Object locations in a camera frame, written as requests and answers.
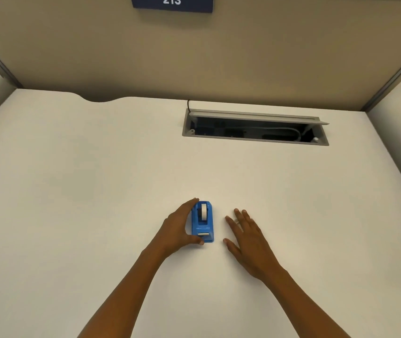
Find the person's right hand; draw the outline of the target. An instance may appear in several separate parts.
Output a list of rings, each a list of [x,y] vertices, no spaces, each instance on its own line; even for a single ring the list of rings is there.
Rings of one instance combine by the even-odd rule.
[[[245,233],[243,233],[236,217],[235,219],[230,216],[225,217],[225,221],[236,240],[234,243],[242,252],[242,259],[236,260],[252,277],[263,283],[270,283],[284,275],[286,270],[279,264],[259,226],[249,216],[248,212],[247,215],[248,231]]]

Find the person's left hand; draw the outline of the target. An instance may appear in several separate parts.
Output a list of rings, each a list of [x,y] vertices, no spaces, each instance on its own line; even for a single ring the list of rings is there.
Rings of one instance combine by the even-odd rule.
[[[199,201],[193,198],[181,204],[162,223],[150,246],[163,262],[170,255],[186,246],[186,222],[193,206]]]

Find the blue tape dispenser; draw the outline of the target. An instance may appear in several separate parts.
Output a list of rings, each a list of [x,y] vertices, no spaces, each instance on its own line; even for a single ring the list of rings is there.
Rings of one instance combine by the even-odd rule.
[[[197,207],[199,203],[206,203],[208,205],[208,222],[201,223],[198,221]],[[205,243],[213,243],[215,240],[214,234],[214,216],[213,207],[209,201],[201,200],[197,202],[191,210],[192,222],[192,235],[200,236],[204,239]]]

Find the person's right forearm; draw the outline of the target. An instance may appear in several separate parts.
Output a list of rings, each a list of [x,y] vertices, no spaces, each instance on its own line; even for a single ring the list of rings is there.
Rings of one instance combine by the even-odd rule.
[[[260,279],[281,305],[299,338],[351,338],[285,269],[270,270]]]

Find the person's left forearm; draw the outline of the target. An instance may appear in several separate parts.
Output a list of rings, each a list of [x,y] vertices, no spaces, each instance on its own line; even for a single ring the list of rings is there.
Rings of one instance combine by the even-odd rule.
[[[131,338],[148,289],[165,259],[162,247],[151,242],[77,338]]]

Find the blue wall sign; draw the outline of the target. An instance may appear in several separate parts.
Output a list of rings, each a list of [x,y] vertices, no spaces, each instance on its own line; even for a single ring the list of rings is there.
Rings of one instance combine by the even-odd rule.
[[[136,9],[197,12],[211,14],[214,0],[131,0]]]

